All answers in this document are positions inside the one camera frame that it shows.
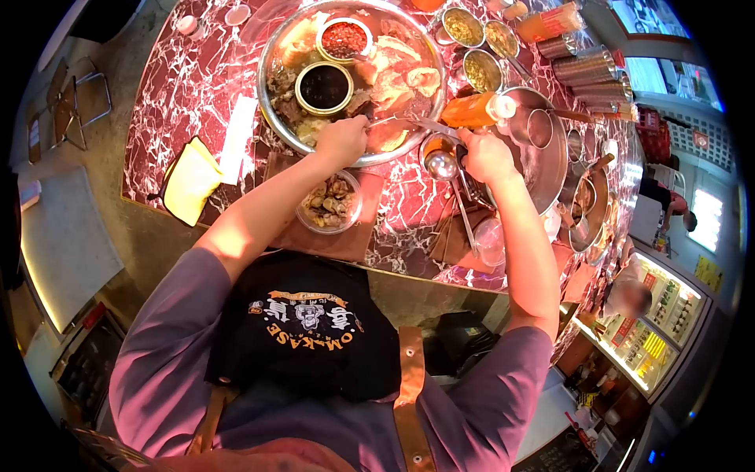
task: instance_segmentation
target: small bowl of chili sauce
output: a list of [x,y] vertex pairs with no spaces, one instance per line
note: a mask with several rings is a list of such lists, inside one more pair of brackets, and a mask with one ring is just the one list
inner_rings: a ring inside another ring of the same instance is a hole
[[317,50],[322,56],[339,64],[354,62],[354,54],[367,55],[372,48],[372,33],[359,20],[336,18],[322,25],[317,32]]

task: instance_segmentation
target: display fridge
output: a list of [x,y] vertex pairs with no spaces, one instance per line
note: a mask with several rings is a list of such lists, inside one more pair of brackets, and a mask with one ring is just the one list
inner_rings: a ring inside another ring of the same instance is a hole
[[640,281],[653,294],[650,311],[640,319],[621,314],[599,320],[601,335],[577,321],[582,332],[653,403],[701,334],[706,318],[716,311],[715,294],[665,255],[641,242],[635,249],[642,265]]

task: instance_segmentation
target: small bowl of dark sauce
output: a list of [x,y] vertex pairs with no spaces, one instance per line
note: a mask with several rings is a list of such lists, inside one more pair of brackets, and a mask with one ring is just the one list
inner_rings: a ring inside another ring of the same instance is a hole
[[313,115],[340,112],[351,100],[354,82],[349,72],[332,62],[318,62],[305,68],[296,78],[296,100]]

